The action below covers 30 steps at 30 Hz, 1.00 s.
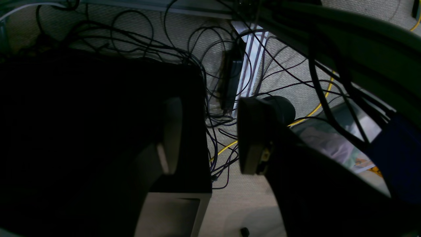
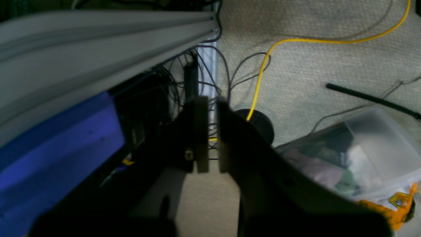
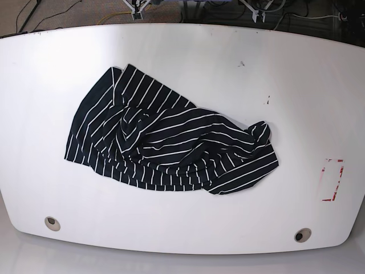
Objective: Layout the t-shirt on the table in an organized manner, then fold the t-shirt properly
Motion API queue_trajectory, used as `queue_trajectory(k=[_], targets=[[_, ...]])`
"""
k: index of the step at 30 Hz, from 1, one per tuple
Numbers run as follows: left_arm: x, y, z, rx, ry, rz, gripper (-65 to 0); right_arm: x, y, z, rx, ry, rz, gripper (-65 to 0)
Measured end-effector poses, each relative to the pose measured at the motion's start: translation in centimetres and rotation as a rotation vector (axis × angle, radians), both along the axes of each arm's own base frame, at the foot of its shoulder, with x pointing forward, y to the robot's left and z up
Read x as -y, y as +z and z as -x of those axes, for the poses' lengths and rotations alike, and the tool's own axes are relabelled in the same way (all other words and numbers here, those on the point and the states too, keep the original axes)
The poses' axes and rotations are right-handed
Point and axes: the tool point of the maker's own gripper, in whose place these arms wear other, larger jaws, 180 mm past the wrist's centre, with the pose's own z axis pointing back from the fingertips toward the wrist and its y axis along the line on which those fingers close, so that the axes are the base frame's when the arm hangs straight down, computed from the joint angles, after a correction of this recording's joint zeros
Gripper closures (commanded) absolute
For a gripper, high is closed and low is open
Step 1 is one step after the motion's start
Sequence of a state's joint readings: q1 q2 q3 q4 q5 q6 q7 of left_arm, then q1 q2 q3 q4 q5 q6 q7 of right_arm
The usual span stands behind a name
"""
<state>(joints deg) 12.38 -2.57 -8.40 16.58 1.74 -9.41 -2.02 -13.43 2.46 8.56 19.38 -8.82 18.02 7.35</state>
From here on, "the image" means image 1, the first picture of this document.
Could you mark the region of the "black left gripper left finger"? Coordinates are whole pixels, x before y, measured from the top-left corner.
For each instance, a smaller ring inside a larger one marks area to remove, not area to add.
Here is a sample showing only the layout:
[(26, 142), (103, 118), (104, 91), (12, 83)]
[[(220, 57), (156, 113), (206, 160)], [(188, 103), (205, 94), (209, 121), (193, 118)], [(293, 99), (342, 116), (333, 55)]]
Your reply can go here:
[(102, 183), (99, 236), (132, 237), (150, 188), (175, 173), (182, 138), (183, 105), (171, 97), (156, 115), (130, 128), (129, 150), (113, 164)]

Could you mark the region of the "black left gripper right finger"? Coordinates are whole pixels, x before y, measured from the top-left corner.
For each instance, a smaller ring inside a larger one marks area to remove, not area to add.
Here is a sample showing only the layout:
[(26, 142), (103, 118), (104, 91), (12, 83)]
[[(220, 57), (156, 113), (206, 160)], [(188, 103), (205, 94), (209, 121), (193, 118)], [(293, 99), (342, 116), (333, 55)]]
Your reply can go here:
[(404, 237), (420, 234), (420, 205), (387, 197), (308, 146), (286, 126), (284, 97), (242, 98), (238, 143), (243, 174), (263, 174), (289, 237)]

